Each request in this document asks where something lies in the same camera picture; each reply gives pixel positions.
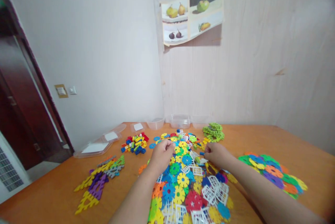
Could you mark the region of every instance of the hand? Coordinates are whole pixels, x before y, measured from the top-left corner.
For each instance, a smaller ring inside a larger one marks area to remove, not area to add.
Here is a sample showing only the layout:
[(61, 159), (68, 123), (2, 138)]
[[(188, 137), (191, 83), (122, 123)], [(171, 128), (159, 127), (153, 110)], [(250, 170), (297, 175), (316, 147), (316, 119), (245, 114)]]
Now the hand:
[(164, 139), (155, 146), (152, 152), (148, 168), (159, 177), (170, 163), (176, 144), (170, 140)]
[(204, 157), (213, 162), (217, 167), (225, 170), (229, 170), (229, 164), (236, 159), (219, 143), (207, 143)]

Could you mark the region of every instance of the door hinge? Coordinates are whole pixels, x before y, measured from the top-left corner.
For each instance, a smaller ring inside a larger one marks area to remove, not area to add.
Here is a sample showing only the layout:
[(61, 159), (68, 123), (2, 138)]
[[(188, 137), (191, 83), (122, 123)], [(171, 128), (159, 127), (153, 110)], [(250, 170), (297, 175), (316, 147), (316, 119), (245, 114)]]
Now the door hinge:
[(10, 105), (16, 105), (16, 101), (12, 96), (8, 97), (8, 99), (9, 99)]
[(34, 147), (36, 151), (39, 151), (41, 149), (37, 143), (34, 144)]

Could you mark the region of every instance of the light switch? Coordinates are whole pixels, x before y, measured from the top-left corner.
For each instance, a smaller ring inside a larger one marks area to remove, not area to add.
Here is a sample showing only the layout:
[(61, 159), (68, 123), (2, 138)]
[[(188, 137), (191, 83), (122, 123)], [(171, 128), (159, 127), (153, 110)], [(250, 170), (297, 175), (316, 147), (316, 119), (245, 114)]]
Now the light switch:
[(70, 88), (69, 88), (69, 93), (70, 93), (71, 95), (76, 95), (76, 94), (77, 94), (76, 88), (75, 88), (74, 86), (70, 87)]
[(65, 86), (63, 84), (56, 84), (55, 85), (57, 94), (59, 98), (68, 98), (69, 95), (66, 92)]
[(57, 88), (58, 95), (66, 95), (65, 89), (63, 87)]

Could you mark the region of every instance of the wooden table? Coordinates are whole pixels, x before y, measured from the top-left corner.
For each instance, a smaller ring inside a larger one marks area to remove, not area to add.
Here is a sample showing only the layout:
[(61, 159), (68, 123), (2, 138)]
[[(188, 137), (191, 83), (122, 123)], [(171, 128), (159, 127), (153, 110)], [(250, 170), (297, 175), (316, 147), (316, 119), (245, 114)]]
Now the wooden table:
[[(87, 176), (90, 169), (110, 155), (121, 156), (120, 145), (127, 136), (132, 136), (129, 125), (121, 132), (122, 139), (113, 143), (103, 156), (76, 159), (71, 157), (54, 170), (38, 179), (18, 194), (0, 205), (0, 218), (10, 223), (107, 223), (127, 195), (138, 176), (138, 169), (146, 164), (152, 150), (147, 147), (145, 154), (125, 153), (125, 168), (120, 176), (105, 184), (102, 198), (97, 206), (74, 215), (84, 190), (73, 192)], [(162, 133), (172, 133), (169, 124), (157, 131), (146, 129), (153, 138)], [(201, 129), (190, 128), (203, 139)], [(316, 148), (276, 126), (223, 125), (225, 139), (220, 143), (236, 157), (245, 151), (267, 154), (285, 165), (292, 175), (300, 178), (308, 186), (308, 191), (299, 196), (298, 201), (316, 214), (330, 219), (335, 212), (335, 157)], [(257, 212), (243, 188), (229, 182), (234, 209), (231, 223), (261, 223)]]

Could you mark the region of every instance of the poster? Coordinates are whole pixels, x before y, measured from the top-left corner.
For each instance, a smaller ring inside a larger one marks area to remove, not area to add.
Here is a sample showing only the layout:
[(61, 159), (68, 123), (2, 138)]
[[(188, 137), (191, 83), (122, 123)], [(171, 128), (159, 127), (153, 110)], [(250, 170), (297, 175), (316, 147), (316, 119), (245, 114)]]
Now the poster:
[(163, 42), (178, 45), (224, 21), (223, 0), (175, 0), (161, 3)]

